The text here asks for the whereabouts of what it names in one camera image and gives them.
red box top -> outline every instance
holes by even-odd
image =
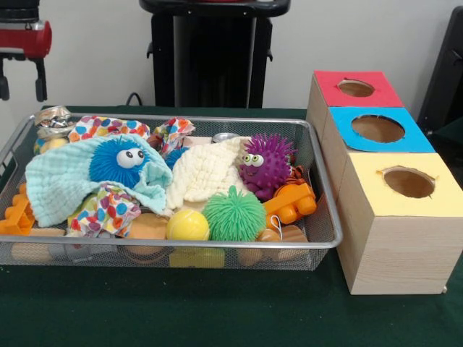
[[[380,71],[315,71],[328,106],[404,107]]]

orange building block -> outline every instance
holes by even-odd
[[[307,184],[287,184],[280,188],[276,196],[263,203],[267,210],[267,228],[275,230],[270,219],[272,215],[278,216],[283,224],[291,224],[304,215],[315,212],[315,194]]]
[[[13,206],[5,211],[5,219],[0,220],[0,235],[28,236],[35,222],[26,186],[22,184],[20,193],[13,196]]]

stacked wooden boxes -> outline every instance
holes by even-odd
[[[439,294],[463,250],[463,192],[381,72],[313,75],[351,294]]]

wire mesh basket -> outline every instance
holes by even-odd
[[[86,114],[73,114],[77,121]],[[100,114],[99,116],[117,117]],[[170,116],[124,115],[151,129]],[[279,133],[297,148],[296,165],[304,167],[317,197],[317,210],[296,224],[309,242],[170,241],[143,239],[90,239],[68,237],[0,236],[2,265],[80,265],[107,267],[201,267],[260,270],[314,270],[326,252],[342,239],[336,204],[314,129],[306,121],[281,119],[189,118],[195,136],[222,132],[253,136]],[[34,116],[17,127],[0,152],[0,218],[25,181],[26,165],[33,158],[37,139]],[[66,224],[56,226],[65,229]]]

polka dot fabric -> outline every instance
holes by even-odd
[[[165,158],[173,150],[183,146],[183,139],[195,131],[195,126],[188,119],[174,117],[154,129],[148,142]]]
[[[119,134],[138,134],[147,140],[150,136],[150,127],[139,121],[123,121],[116,118],[100,116],[84,116],[75,128],[69,133],[70,142],[91,139],[94,136],[107,136]]]
[[[68,218],[69,236],[98,237],[108,232],[127,237],[132,220],[140,214],[137,200],[119,187],[102,184]]]

